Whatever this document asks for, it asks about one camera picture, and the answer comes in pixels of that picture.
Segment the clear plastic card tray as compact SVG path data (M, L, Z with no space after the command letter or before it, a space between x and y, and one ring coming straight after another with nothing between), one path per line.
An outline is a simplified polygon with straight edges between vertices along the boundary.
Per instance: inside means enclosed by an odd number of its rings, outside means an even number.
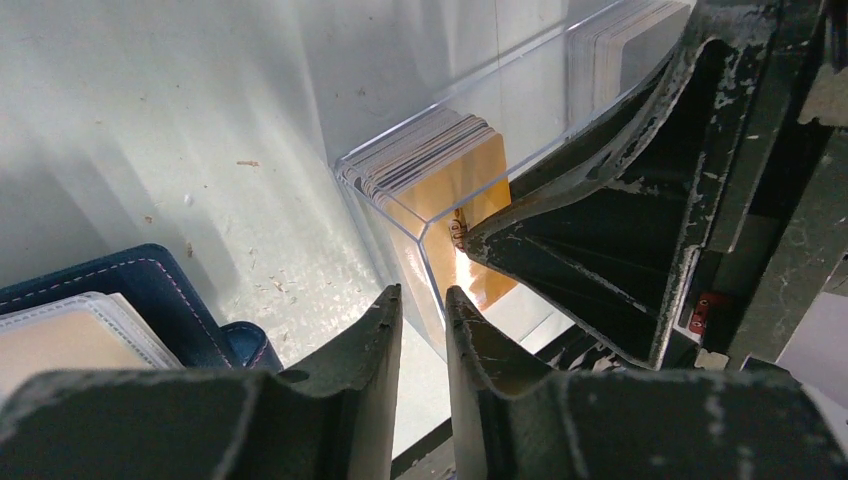
M510 204L519 175L633 91L691 9L689 1L572 1L561 20L335 162L380 273L402 285L405 319L436 354L446 352L451 286L516 340L556 319L527 287L472 261L464 234Z

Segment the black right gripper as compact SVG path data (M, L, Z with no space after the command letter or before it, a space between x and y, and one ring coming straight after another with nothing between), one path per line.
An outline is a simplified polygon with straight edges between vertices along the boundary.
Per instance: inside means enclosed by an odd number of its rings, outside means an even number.
M847 272L847 124L842 1L785 1L765 76L699 257L701 348L729 368L776 362L812 303ZM631 124L669 61L510 181L521 199L589 160Z

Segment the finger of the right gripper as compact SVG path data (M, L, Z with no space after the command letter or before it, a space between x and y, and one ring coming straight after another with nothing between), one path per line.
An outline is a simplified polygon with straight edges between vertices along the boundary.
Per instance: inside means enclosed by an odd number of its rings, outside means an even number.
M736 140L736 51L684 42L634 121L589 160L473 227L469 257L570 315L625 361L660 367Z

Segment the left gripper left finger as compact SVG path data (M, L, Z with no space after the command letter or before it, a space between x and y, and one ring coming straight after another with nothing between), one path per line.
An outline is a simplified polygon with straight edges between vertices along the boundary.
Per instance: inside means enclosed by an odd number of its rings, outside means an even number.
M71 370L1 411L5 479L386 479L403 303L362 317L280 373Z

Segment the blue card holder wallet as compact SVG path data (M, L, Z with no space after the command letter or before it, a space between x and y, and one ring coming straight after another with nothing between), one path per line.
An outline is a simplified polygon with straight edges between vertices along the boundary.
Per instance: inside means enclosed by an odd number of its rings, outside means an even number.
M1 290L1 393L63 369L283 364L250 322L220 326L172 254L144 244Z

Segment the orange card stack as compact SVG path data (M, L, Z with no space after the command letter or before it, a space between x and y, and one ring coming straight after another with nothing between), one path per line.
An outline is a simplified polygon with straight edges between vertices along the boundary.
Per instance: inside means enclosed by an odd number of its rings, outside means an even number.
M435 337L446 290L485 310L516 281L468 257L468 231L511 202L503 136L483 118L434 107L339 159L338 178L388 230L414 301L412 321Z

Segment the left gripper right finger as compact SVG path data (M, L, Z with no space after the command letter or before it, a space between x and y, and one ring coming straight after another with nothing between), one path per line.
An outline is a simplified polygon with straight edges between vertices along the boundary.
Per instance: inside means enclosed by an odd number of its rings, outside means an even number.
M847 456L789 374L562 371L447 290L461 479L843 479Z

